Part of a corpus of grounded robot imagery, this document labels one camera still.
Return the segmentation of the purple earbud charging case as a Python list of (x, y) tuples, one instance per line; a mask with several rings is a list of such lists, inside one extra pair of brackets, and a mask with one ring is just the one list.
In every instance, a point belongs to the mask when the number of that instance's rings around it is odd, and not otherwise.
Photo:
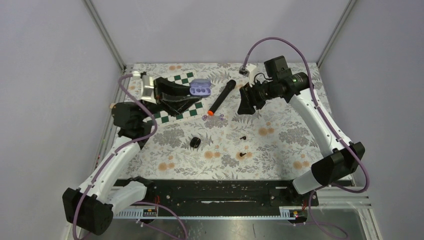
[(191, 96), (207, 98), (211, 95), (211, 86), (210, 80), (196, 78), (189, 83), (189, 93)]

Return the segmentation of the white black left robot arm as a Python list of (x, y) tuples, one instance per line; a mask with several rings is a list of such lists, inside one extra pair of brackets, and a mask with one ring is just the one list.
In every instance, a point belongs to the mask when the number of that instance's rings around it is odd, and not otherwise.
[(74, 239), (79, 238), (78, 229), (99, 236), (110, 226), (115, 214), (136, 202), (144, 206), (154, 202), (153, 185), (142, 177), (130, 179), (115, 193), (111, 190), (120, 172), (157, 132), (155, 113), (164, 111), (175, 117), (210, 95), (196, 83), (177, 84), (163, 77), (152, 78), (145, 72), (123, 75), (118, 83), (126, 79), (141, 81), (141, 97), (130, 95), (129, 101), (112, 107), (113, 124), (119, 129), (112, 147), (84, 182), (75, 189), (66, 189), (62, 195)]

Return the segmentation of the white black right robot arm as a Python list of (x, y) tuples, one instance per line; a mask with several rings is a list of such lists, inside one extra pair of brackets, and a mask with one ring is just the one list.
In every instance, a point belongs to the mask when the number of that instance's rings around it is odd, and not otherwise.
[(304, 72), (293, 74), (284, 56), (264, 63), (268, 80), (256, 80), (257, 67), (244, 64), (239, 73), (249, 78), (240, 88), (239, 115), (252, 115), (264, 107), (267, 100), (284, 99), (301, 116), (320, 149), (322, 159), (311, 169), (295, 178), (287, 191), (287, 201), (301, 205), (307, 193), (354, 173), (365, 153), (361, 142), (354, 143), (343, 133), (323, 107), (313, 84)]

